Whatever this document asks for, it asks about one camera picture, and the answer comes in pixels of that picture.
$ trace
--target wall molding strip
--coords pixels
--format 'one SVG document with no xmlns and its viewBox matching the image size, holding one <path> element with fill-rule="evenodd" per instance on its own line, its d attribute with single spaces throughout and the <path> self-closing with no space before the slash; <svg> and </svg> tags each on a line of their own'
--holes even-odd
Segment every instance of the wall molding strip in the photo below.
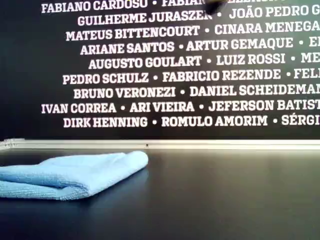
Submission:
<svg viewBox="0 0 320 240">
<path fill-rule="evenodd" d="M 14 149 L 320 150 L 320 140 L 7 140 Z"/>
</svg>

